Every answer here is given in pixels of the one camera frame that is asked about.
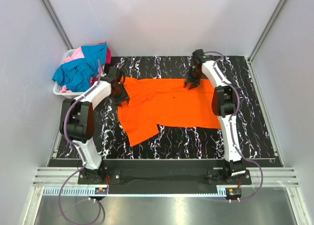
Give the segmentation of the orange t shirt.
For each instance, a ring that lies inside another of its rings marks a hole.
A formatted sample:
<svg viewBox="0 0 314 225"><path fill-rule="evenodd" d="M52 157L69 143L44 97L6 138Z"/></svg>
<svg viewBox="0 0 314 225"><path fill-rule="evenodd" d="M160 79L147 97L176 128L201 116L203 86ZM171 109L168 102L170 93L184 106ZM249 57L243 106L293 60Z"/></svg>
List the orange t shirt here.
<svg viewBox="0 0 314 225"><path fill-rule="evenodd" d="M159 133L158 126L220 129L211 109L214 87L202 79L189 90L183 79L140 79L127 77L130 97L118 107L118 119L130 145L135 146Z"/></svg>

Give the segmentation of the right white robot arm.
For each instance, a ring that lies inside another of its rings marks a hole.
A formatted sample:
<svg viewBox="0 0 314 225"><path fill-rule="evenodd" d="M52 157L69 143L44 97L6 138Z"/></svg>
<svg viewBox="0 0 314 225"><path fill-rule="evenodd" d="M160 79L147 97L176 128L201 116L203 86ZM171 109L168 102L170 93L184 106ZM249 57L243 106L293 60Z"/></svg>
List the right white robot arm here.
<svg viewBox="0 0 314 225"><path fill-rule="evenodd" d="M212 54L220 55L215 60ZM224 157L223 169L216 177L208 176L208 180L216 182L224 181L227 184L241 183L245 177L246 166L243 156L239 151L239 141L236 129L236 115L239 111L239 94L237 88L223 75L218 67L218 62L222 61L224 56L219 52L204 52L202 49L196 49L192 53L193 66L189 68L184 81L184 86L193 89L201 84L202 76L206 76L214 87L211 109L218 117L223 141Z"/></svg>

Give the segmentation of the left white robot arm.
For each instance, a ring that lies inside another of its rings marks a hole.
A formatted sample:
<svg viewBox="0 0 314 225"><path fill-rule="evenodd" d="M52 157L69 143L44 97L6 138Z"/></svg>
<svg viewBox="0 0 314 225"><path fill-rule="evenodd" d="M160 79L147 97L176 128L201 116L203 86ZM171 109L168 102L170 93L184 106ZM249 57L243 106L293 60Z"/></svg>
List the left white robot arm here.
<svg viewBox="0 0 314 225"><path fill-rule="evenodd" d="M59 131L79 153L82 160L79 176L96 184L102 183L108 176L93 140L94 109L107 97L115 106L129 103L125 80L126 76L119 68L106 67L105 76L98 77L86 92L62 103Z"/></svg>

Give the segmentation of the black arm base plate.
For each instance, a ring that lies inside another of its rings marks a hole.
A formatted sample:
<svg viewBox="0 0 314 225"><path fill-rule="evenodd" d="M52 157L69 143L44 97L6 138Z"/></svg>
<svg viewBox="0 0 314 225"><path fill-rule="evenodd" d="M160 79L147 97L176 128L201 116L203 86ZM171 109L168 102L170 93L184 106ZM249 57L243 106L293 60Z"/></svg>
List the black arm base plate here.
<svg viewBox="0 0 314 225"><path fill-rule="evenodd" d="M209 185L251 185L250 172L235 177L225 177L221 168L102 168L96 172L83 170L78 176L79 184L101 184L108 182L119 185L129 181L191 181Z"/></svg>

